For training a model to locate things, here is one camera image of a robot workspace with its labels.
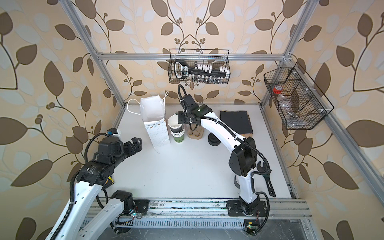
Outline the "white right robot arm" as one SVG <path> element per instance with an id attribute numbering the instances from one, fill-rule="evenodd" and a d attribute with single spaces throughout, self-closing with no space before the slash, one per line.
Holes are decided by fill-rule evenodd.
<path id="1" fill-rule="evenodd" d="M 178 123 L 203 127 L 218 138 L 231 153 L 229 167 L 235 173 L 240 188 L 240 211 L 246 216 L 256 214 L 258 207 L 265 207 L 267 211 L 268 204 L 262 204 L 260 195 L 268 199 L 268 194 L 256 191 L 254 176 L 263 176 L 267 189 L 271 191 L 269 195 L 274 197 L 276 194 L 270 181 L 272 170 L 265 156 L 256 149 L 254 139 L 236 133 L 207 105 L 198 105 L 191 95 L 179 98 L 183 110 L 178 112 Z"/>

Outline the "black adjustable wrench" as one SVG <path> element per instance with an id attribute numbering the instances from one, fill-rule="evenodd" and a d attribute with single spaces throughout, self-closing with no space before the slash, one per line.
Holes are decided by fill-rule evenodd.
<path id="1" fill-rule="evenodd" d="M 274 190 L 274 187 L 272 185 L 271 178 L 270 178 L 271 172 L 272 172 L 272 170 L 269 167 L 267 167 L 267 164 L 262 163 L 262 161 L 257 163 L 256 174 L 263 176 L 264 180 L 266 181 L 269 195 L 271 197 L 276 197 L 276 192 Z"/>

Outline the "plastic bottle red cap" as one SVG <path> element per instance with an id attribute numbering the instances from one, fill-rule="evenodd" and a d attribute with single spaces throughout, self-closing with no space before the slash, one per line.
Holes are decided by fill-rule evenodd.
<path id="1" fill-rule="evenodd" d="M 283 87 L 275 85 L 273 87 L 273 94 L 276 97 L 278 103 L 278 110 L 286 112 L 290 115 L 293 114 L 291 98 L 283 94 Z"/>

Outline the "stack of black cup lids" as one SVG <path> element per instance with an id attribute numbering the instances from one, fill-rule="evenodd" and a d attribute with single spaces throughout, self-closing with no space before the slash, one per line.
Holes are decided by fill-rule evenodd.
<path id="1" fill-rule="evenodd" d="M 208 135 L 208 143 L 211 145 L 211 146 L 219 146 L 221 144 L 221 141 L 212 133 L 210 133 Z"/>

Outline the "stack of pulp cup carriers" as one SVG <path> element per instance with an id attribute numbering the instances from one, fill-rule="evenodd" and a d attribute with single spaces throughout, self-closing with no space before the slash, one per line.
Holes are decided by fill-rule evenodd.
<path id="1" fill-rule="evenodd" d="M 188 137 L 193 140 L 200 140 L 204 135 L 204 128 L 198 124 L 191 124 L 191 126 L 191 128 L 187 128 Z"/>

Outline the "grey tape roll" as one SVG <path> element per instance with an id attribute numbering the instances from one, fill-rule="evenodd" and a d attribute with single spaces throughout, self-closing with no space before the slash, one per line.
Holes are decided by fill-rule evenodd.
<path id="1" fill-rule="evenodd" d="M 237 175 L 234 176 L 234 185 L 236 186 L 236 188 L 240 189 L 240 184 L 238 183 L 238 180 L 237 180 Z"/>

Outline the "black paper coffee cup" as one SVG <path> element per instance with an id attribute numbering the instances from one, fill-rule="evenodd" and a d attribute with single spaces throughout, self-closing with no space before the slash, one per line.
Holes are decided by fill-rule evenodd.
<path id="1" fill-rule="evenodd" d="M 172 115 L 168 118 L 168 126 L 172 133 L 179 133 L 184 129 L 183 124 L 179 124 L 178 122 L 178 115 Z"/>

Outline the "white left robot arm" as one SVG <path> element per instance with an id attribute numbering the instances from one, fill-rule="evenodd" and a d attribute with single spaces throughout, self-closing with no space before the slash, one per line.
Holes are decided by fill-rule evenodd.
<path id="1" fill-rule="evenodd" d="M 107 227 L 113 227 L 120 215 L 135 217 L 139 211 L 130 192 L 116 191 L 108 203 L 85 226 L 87 213 L 102 191 L 115 168 L 125 159 L 143 149 L 140 138 L 123 143 L 117 136 L 106 136 L 91 161 L 71 179 L 70 199 L 56 224 L 47 235 L 48 240 L 96 240 Z"/>

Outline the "stack of paper cups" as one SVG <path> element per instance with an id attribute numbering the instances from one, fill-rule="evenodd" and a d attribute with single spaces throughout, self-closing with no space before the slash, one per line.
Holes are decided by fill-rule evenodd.
<path id="1" fill-rule="evenodd" d="M 171 134 L 176 143 L 181 143 L 184 141 L 185 128 L 183 124 L 179 124 L 177 120 L 169 120 L 169 127 L 171 129 Z"/>

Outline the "white paper gift bag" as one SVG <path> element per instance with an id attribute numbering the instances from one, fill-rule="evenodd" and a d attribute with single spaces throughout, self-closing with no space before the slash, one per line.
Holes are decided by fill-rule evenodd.
<path id="1" fill-rule="evenodd" d="M 159 153 L 159 148 L 170 143 L 169 134 L 166 124 L 166 97 L 169 92 L 166 91 L 165 96 L 162 98 L 159 95 L 141 98 L 140 101 L 130 99 L 127 102 L 127 110 L 129 113 L 139 115 L 143 122 L 144 127 L 150 137 L 151 143 L 156 152 Z M 129 109 L 131 101 L 136 101 L 139 104 L 139 112 L 133 112 Z"/>

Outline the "black socket set rack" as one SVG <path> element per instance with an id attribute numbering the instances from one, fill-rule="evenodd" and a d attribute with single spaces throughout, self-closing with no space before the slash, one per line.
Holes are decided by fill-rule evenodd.
<path id="1" fill-rule="evenodd" d="M 190 67 L 186 61 L 177 60 L 173 71 L 177 79 L 229 79 L 231 72 L 227 68 L 214 69 L 212 65 L 195 64 Z"/>

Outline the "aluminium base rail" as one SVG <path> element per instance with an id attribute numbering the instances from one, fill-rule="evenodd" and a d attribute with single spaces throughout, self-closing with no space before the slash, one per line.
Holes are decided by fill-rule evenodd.
<path id="1" fill-rule="evenodd" d="M 136 217 L 118 218 L 121 228 L 243 229 L 249 220 L 312 220 L 304 200 L 271 199 L 258 206 L 256 213 L 245 215 L 236 199 L 136 198 Z"/>

